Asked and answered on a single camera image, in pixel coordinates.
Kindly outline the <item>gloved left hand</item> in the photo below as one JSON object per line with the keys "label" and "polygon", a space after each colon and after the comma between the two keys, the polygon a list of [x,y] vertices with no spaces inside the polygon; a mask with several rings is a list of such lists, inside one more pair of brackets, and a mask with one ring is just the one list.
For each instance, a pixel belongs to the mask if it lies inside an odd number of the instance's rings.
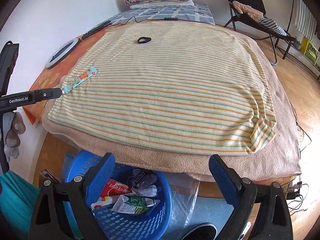
{"label": "gloved left hand", "polygon": [[20,146],[19,135],[25,132],[25,124],[19,112],[8,112],[3,115],[4,153],[7,159],[17,159]]}

